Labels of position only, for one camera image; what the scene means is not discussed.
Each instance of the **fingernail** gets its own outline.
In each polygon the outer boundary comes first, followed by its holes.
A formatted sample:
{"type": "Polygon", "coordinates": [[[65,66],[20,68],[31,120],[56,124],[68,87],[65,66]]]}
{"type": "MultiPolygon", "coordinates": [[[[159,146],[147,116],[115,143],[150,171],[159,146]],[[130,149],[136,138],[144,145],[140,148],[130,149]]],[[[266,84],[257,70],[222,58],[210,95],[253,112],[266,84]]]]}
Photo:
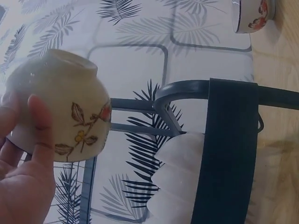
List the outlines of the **fingernail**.
{"type": "Polygon", "coordinates": [[[18,101],[17,95],[14,91],[6,92],[0,100],[1,107],[7,107],[12,109],[13,111],[17,111],[18,101]]]}

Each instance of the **small bowl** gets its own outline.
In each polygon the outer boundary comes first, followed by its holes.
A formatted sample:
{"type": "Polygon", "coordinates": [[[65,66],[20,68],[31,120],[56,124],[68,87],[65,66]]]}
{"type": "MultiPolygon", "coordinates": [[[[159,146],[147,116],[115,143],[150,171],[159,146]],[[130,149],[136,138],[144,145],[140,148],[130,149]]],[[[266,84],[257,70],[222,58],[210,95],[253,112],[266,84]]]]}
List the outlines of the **small bowl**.
{"type": "Polygon", "coordinates": [[[232,22],[237,34],[254,33],[275,15],[275,0],[232,0],[232,22]]]}
{"type": "Polygon", "coordinates": [[[15,90],[21,115],[7,138],[32,154],[35,127],[27,107],[31,94],[39,96],[53,117],[55,161],[74,162],[97,156],[111,126],[111,101],[91,61],[58,49],[26,61],[8,77],[6,89],[15,90]]]}

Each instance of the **teacup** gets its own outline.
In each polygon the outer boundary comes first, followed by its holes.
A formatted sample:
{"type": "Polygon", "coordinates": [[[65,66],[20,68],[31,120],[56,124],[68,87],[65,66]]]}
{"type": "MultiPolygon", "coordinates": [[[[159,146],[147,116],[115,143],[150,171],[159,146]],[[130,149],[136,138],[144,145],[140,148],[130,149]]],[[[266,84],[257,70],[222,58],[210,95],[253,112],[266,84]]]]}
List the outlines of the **teacup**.
{"type": "Polygon", "coordinates": [[[232,0],[232,22],[237,34],[254,33],[275,15],[275,0],[232,0]]]}
{"type": "Polygon", "coordinates": [[[8,91],[16,91],[21,105],[18,124],[7,138],[33,153],[35,127],[27,101],[35,94],[52,113],[55,161],[82,161],[97,156],[110,130],[112,110],[97,70],[89,60],[58,49],[21,64],[6,83],[8,91]]]}

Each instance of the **table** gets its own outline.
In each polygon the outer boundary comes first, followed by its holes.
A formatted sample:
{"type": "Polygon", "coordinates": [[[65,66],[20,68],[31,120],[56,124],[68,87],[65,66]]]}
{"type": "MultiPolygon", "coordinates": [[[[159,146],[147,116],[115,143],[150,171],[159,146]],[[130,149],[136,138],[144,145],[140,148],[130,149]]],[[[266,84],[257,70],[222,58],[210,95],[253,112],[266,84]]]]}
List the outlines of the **table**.
{"type": "MultiPolygon", "coordinates": [[[[250,35],[255,81],[299,91],[299,1],[277,0],[274,21],[250,35]]],[[[261,106],[255,182],[246,223],[299,223],[299,111],[261,106]]]]}

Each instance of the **painted leaf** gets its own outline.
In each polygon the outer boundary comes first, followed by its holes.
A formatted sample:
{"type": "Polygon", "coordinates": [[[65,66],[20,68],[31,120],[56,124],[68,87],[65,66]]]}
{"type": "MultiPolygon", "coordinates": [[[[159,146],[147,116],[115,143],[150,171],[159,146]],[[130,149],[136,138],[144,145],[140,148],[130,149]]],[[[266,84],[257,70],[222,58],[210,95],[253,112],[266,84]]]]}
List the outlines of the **painted leaf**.
{"type": "Polygon", "coordinates": [[[111,121],[111,110],[111,105],[106,103],[99,114],[99,118],[105,122],[111,121]]]}
{"type": "Polygon", "coordinates": [[[93,113],[90,117],[90,120],[95,120],[97,118],[99,118],[99,116],[97,114],[93,113]]]}
{"type": "Polygon", "coordinates": [[[80,124],[84,123],[84,113],[82,108],[73,102],[72,106],[71,106],[71,117],[79,122],[80,124]]]}
{"type": "Polygon", "coordinates": [[[74,150],[74,147],[68,146],[66,144],[56,144],[55,145],[55,152],[59,155],[66,155],[74,150]]]}
{"type": "Polygon", "coordinates": [[[93,145],[96,141],[98,140],[98,137],[97,136],[90,136],[88,138],[85,139],[85,143],[88,145],[88,146],[91,146],[93,145]]]}

